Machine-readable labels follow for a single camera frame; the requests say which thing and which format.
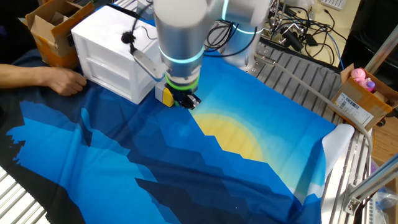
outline black cable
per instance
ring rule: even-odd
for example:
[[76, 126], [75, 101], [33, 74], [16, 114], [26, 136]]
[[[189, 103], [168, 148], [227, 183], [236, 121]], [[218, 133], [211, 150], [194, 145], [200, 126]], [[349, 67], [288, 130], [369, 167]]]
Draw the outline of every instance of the black cable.
[[[153, 5], [153, 2], [149, 3], [147, 6], [145, 6], [139, 13], [138, 13], [138, 17], [140, 18], [142, 13], [147, 10], [151, 5]], [[137, 21], [139, 18], [136, 18], [136, 20], [134, 21], [133, 25], [132, 25], [132, 29], [131, 31], [127, 31], [125, 33], [123, 33], [122, 35], [122, 42], [125, 44], [130, 44], [130, 54], [132, 55], [137, 49], [134, 46], [134, 41], [136, 40], [136, 37], [134, 36], [134, 30], [136, 29], [136, 25], [137, 25]]]
[[233, 37], [233, 35], [236, 33], [236, 31], [237, 31], [237, 29], [238, 29], [238, 27], [239, 27], [239, 24], [238, 25], [236, 25], [236, 28], [235, 28], [235, 30], [234, 31], [232, 31], [232, 33], [229, 33], [229, 36], [228, 36], [228, 38], [224, 41], [224, 43], [223, 44], [221, 44], [220, 46], [218, 46], [218, 47], [216, 47], [216, 48], [214, 48], [214, 49], [212, 49], [212, 50], [207, 50], [206, 52], [207, 53], [211, 53], [211, 52], [215, 52], [215, 51], [217, 51], [217, 50], [219, 50], [219, 49], [221, 49], [222, 47], [224, 47], [228, 42], [229, 42], [229, 40], [231, 40], [232, 39], [232, 37]]
[[[303, 44], [305, 44], [304, 49], [305, 49], [305, 52], [307, 53], [307, 55], [308, 55], [309, 57], [311, 57], [311, 58], [314, 58], [314, 57], [308, 52], [308, 50], [307, 50], [307, 45], [308, 45], [308, 43], [304, 43], [304, 42], [303, 42]], [[325, 45], [325, 46], [327, 46], [327, 47], [330, 49], [330, 51], [331, 51], [331, 56], [332, 56], [332, 60], [331, 60], [330, 65], [333, 65], [333, 64], [335, 63], [335, 53], [334, 53], [333, 48], [330, 47], [330, 45], [328, 45], [328, 44], [322, 44], [322, 43], [317, 43], [317, 44], [319, 44], [319, 45]]]
[[225, 25], [225, 26], [218, 26], [218, 27], [214, 27], [214, 28], [212, 28], [210, 31], [209, 31], [209, 33], [208, 33], [208, 35], [207, 35], [207, 38], [206, 38], [206, 40], [207, 40], [207, 42], [209, 43], [209, 45], [206, 45], [205, 44], [205, 46], [206, 47], [208, 47], [208, 48], [213, 48], [214, 46], [217, 46], [218, 44], [220, 44], [220, 42], [219, 43], [217, 43], [217, 44], [211, 44], [210, 43], [210, 40], [209, 40], [209, 38], [210, 38], [210, 35], [214, 32], [214, 31], [216, 31], [216, 30], [218, 30], [218, 29], [224, 29], [224, 28], [227, 28], [228, 27], [228, 29], [231, 27], [231, 25]]
[[[226, 27], [228, 27], [228, 29], [226, 30], [226, 32], [225, 32], [223, 38], [221, 38], [217, 43], [211, 44], [211, 43], [210, 43], [210, 40], [209, 40], [210, 35], [211, 35], [214, 31], [216, 31], [216, 30], [218, 30], [218, 29], [223, 29], [223, 28], [226, 28]], [[232, 29], [232, 27], [233, 27], [233, 24], [231, 23], [231, 24], [228, 25], [228, 26], [218, 26], [218, 27], [212, 28], [212, 29], [209, 31], [209, 33], [208, 33], [208, 35], [207, 35], [207, 38], [206, 38], [206, 40], [207, 40], [207, 42], [209, 43], [209, 45], [205, 45], [205, 46], [208, 47], [208, 48], [212, 48], [212, 49], [215, 48], [215, 47], [217, 47], [217, 46], [219, 46], [219, 45], [222, 43], [222, 41], [224, 41], [224, 39], [227, 37], [227, 35], [229, 36], [229, 35], [231, 34], [231, 29]]]
[[308, 32], [308, 29], [310, 28], [310, 14], [308, 13], [308, 11], [302, 7], [296, 7], [296, 6], [286, 6], [288, 9], [301, 9], [303, 10], [306, 15], [307, 15], [307, 24], [303, 24], [304, 26], [307, 26], [307, 29], [304, 31], [304, 34], [306, 34]]
[[332, 29], [335, 28], [336, 22], [335, 22], [335, 19], [333, 18], [333, 16], [331, 16], [330, 12], [327, 11], [326, 9], [323, 9], [323, 11], [324, 11], [325, 13], [327, 13], [327, 14], [330, 16], [330, 19], [332, 19], [332, 21], [333, 21], [333, 25], [331, 26], [331, 28], [332, 28]]
[[205, 57], [230, 57], [230, 56], [234, 56], [234, 55], [240, 54], [240, 53], [244, 52], [247, 48], [250, 47], [251, 43], [253, 43], [254, 39], [256, 38], [256, 35], [257, 35], [257, 27], [254, 29], [253, 38], [250, 40], [248, 45], [245, 46], [245, 48], [243, 48], [242, 50], [240, 50], [240, 51], [238, 51], [236, 53], [229, 54], [229, 55], [206, 55], [206, 54], [203, 54], [203, 56], [205, 56]]

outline cardboard box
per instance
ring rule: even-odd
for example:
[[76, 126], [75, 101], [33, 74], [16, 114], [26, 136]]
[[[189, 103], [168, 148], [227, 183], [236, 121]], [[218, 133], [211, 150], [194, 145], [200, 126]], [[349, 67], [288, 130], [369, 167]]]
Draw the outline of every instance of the cardboard box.
[[26, 15], [45, 63], [72, 69], [79, 64], [70, 30], [94, 10], [92, 2], [82, 7], [72, 0], [51, 0]]
[[[385, 163], [384, 161], [382, 161], [378, 158], [375, 158], [375, 157], [372, 157], [372, 159], [379, 167]], [[398, 179], [395, 178], [394, 180], [390, 181], [388, 184], [386, 184], [386, 187], [390, 190], [393, 190], [395, 193], [398, 193]], [[398, 206], [397, 205], [384, 210], [384, 212], [386, 212], [388, 215], [389, 224], [398, 223], [398, 219], [397, 219], [398, 218], [397, 217]]]
[[[351, 72], [354, 69], [352, 64], [340, 73], [343, 86], [331, 101], [356, 118], [369, 131], [386, 114], [398, 106], [398, 92], [366, 72], [366, 78], [370, 78], [376, 84], [376, 92], [374, 94], [367, 91], [351, 77]], [[355, 126], [347, 117], [337, 111], [335, 112], [349, 124]]]
[[45, 3], [49, 2], [51, 0], [37, 0], [40, 6], [44, 5]]

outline table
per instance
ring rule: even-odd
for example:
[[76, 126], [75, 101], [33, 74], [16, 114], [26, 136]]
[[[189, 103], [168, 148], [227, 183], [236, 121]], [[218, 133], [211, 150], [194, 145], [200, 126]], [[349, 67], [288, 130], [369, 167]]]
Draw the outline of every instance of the table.
[[[342, 11], [337, 11], [335, 9], [329, 8], [327, 6], [324, 6], [322, 4], [320, 4], [320, 0], [317, 0], [317, 3], [312, 7], [312, 11], [314, 12], [314, 17], [313, 20], [317, 21], [317, 22], [321, 22], [324, 24], [333, 24], [332, 19], [330, 18], [330, 16], [323, 11], [324, 9], [328, 10], [329, 13], [333, 16], [334, 20], [335, 20], [335, 28], [334, 30], [336, 30], [339, 34], [341, 34], [343, 37], [348, 38], [349, 36], [349, 32], [351, 30], [351, 27], [353, 25], [354, 19], [355, 19], [355, 15], [356, 15], [356, 11], [358, 10], [358, 6], [359, 3], [361, 2], [361, 0], [348, 0], [346, 1], [346, 4], [343, 8]], [[297, 14], [299, 17], [306, 19], [307, 15], [304, 11], [300, 11], [299, 14]], [[332, 32], [331, 36], [336, 40], [338, 49], [340, 51], [340, 54], [343, 53], [344, 51], [344, 47], [346, 45], [346, 42], [343, 38], [341, 38], [340, 36], [338, 36], [336, 33]], [[318, 42], [318, 43], [323, 43], [323, 40], [325, 38], [324, 34], [318, 34], [314, 37], [314, 39]], [[330, 39], [330, 37], [326, 38], [326, 44], [330, 45], [333, 50], [334, 50], [334, 54], [335, 54], [335, 62], [334, 62], [334, 66], [338, 67], [340, 60], [338, 58], [338, 52], [336, 50], [336, 45], [333, 43], [333, 41]], [[320, 49], [321, 49], [321, 45], [319, 45], [318, 47], [307, 47], [308, 52], [311, 55], [316, 54]], [[307, 53], [305, 52], [305, 50], [302, 50], [302, 53], [304, 55], [306, 55]], [[321, 53], [319, 53], [319, 55], [317, 55], [315, 57], [315, 59], [317, 60], [321, 60], [322, 62], [326, 62], [326, 63], [331, 63], [332, 61], [332, 54], [330, 52], [330, 49], [328, 47], [325, 47]]]

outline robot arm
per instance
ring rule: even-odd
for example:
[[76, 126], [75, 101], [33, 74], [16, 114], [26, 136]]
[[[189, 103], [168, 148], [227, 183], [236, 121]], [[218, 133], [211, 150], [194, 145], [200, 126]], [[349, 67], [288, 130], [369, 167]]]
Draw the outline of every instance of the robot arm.
[[269, 4], [270, 0], [154, 0], [163, 65], [150, 63], [142, 52], [135, 51], [133, 56], [156, 80], [165, 73], [163, 85], [173, 99], [184, 108], [194, 109], [200, 102], [194, 92], [205, 51], [203, 44], [214, 21], [222, 18], [246, 27], [262, 26]]

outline wire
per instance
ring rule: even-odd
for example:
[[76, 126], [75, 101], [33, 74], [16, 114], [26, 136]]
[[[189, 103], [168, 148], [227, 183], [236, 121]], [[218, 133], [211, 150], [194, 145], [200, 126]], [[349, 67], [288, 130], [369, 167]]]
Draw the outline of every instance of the wire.
[[250, 42], [247, 44], [247, 46], [245, 46], [245, 48], [243, 48], [242, 50], [240, 50], [240, 51], [238, 51], [236, 53], [229, 54], [229, 55], [207, 55], [207, 54], [203, 54], [203, 56], [205, 56], [205, 57], [230, 57], [230, 56], [234, 56], [234, 55], [240, 54], [240, 53], [244, 52], [247, 48], [250, 47], [251, 43], [253, 43], [254, 39], [256, 38], [256, 35], [257, 35], [257, 27], [254, 28], [253, 38], [250, 40]]
[[206, 52], [207, 52], [207, 53], [215, 52], [215, 51], [221, 49], [222, 47], [224, 47], [224, 46], [229, 42], [229, 40], [231, 40], [231, 38], [233, 37], [233, 35], [235, 35], [235, 33], [236, 33], [238, 27], [239, 27], [239, 24], [236, 25], [236, 28], [235, 28], [234, 31], [232, 31], [232, 33], [231, 33], [231, 31], [229, 31], [228, 38], [224, 41], [224, 43], [222, 43], [220, 46], [215, 47], [213, 50], [207, 50]]
[[147, 33], [147, 37], [148, 37], [149, 40], [157, 40], [158, 39], [157, 37], [154, 37], [154, 38], [149, 37], [148, 30], [144, 26], [139, 26], [139, 27], [136, 28], [136, 30], [139, 29], [139, 28], [144, 28], [145, 32]]
[[[333, 27], [334, 27], [334, 25], [335, 25], [335, 20], [333, 19], [333, 17], [329, 14], [329, 16], [331, 17], [331, 19], [333, 20], [333, 26], [332, 27], [329, 27], [331, 30], [334, 30], [333, 29]], [[288, 17], [288, 16], [285, 16], [286, 18], [288, 18], [289, 20], [291, 20], [291, 21], [294, 21], [294, 19], [292, 19], [292, 18], [290, 18], [290, 17]], [[319, 22], [314, 22], [314, 25], [317, 25], [318, 27], [319, 27], [319, 29], [313, 34], [313, 36], [314, 35], [317, 35], [318, 33], [318, 31], [320, 30], [320, 29], [322, 29], [326, 34], [325, 34], [325, 40], [326, 40], [326, 36], [327, 35], [329, 35], [329, 37], [330, 37], [330, 39], [333, 41], [333, 43], [335, 44], [335, 46], [336, 46], [336, 50], [337, 50], [337, 54], [338, 54], [338, 58], [340, 59], [340, 65], [341, 65], [341, 68], [344, 70], [345, 68], [344, 68], [344, 65], [343, 65], [343, 61], [342, 61], [342, 59], [341, 59], [341, 54], [340, 54], [340, 50], [339, 50], [339, 48], [338, 48], [338, 45], [337, 45], [337, 43], [336, 43], [336, 40], [330, 35], [330, 33], [327, 31], [327, 28], [325, 28], [325, 27], [323, 27], [323, 26], [321, 26], [321, 23], [319, 23]], [[322, 48], [321, 48], [321, 50], [323, 50], [323, 47], [324, 46], [326, 46], [326, 43], [324, 42], [323, 44], [322, 44]], [[320, 51], [318, 52], [318, 53], [316, 53], [314, 56], [311, 56], [309, 53], [308, 53], [308, 51], [307, 51], [307, 48], [306, 48], [306, 46], [305, 46], [305, 51], [306, 51], [306, 53], [308, 54], [308, 56], [310, 56], [310, 57], [315, 57], [315, 56], [317, 56], [319, 53], [320, 53]]]
[[[153, 5], [153, 3], [154, 3], [154, 2], [152, 1], [151, 3], [149, 3], [147, 6], [145, 6], [145, 7], [138, 13], [139, 18], [141, 17], [142, 13], [143, 13], [145, 10], [147, 10], [151, 5]], [[132, 25], [131, 31], [127, 31], [127, 32], [123, 33], [122, 39], [121, 39], [123, 43], [129, 44], [129, 45], [130, 45], [130, 54], [131, 54], [131, 55], [133, 55], [133, 53], [137, 50], [137, 49], [135, 48], [135, 46], [134, 46], [134, 41], [136, 40], [136, 37], [134, 36], [134, 31], [135, 31], [135, 29], [136, 29], [137, 22], [138, 22], [138, 19], [139, 19], [139, 18], [136, 18], [136, 20], [134, 21], [134, 23], [133, 23], [133, 25]]]
[[[211, 35], [214, 31], [216, 31], [216, 30], [218, 30], [218, 29], [224, 29], [224, 28], [227, 28], [227, 27], [228, 27], [228, 30], [225, 32], [224, 37], [221, 38], [220, 41], [217, 42], [216, 44], [211, 44], [211, 43], [210, 43], [210, 40], [209, 40], [210, 35]], [[221, 41], [223, 41], [224, 38], [228, 35], [228, 33], [229, 33], [231, 27], [232, 27], [232, 25], [228, 25], [228, 26], [225, 25], [225, 26], [218, 26], [218, 27], [212, 28], [212, 29], [209, 31], [209, 33], [208, 33], [208, 35], [207, 35], [207, 38], [206, 38], [206, 39], [207, 39], [207, 42], [209, 43], [209, 45], [206, 45], [206, 44], [205, 44], [205, 46], [208, 47], [208, 48], [213, 48], [213, 47], [216, 47], [217, 45], [219, 45], [219, 44], [221, 43]]]
[[341, 68], [344, 70], [343, 60], [341, 59], [341, 54], [340, 54], [340, 51], [338, 50], [337, 43], [336, 43], [335, 39], [334, 39], [329, 33], [327, 33], [327, 34], [329, 35], [330, 39], [331, 39], [331, 40], [335, 43], [335, 45], [336, 45], [337, 55], [338, 55], [338, 58], [340, 59], [340, 65], [341, 65]]
[[323, 11], [324, 11], [325, 13], [327, 13], [327, 14], [330, 16], [330, 19], [333, 21], [333, 25], [331, 26], [331, 28], [332, 28], [332, 29], [335, 28], [336, 22], [335, 22], [335, 19], [333, 18], [333, 16], [331, 16], [330, 12], [327, 11], [326, 9], [323, 9]]

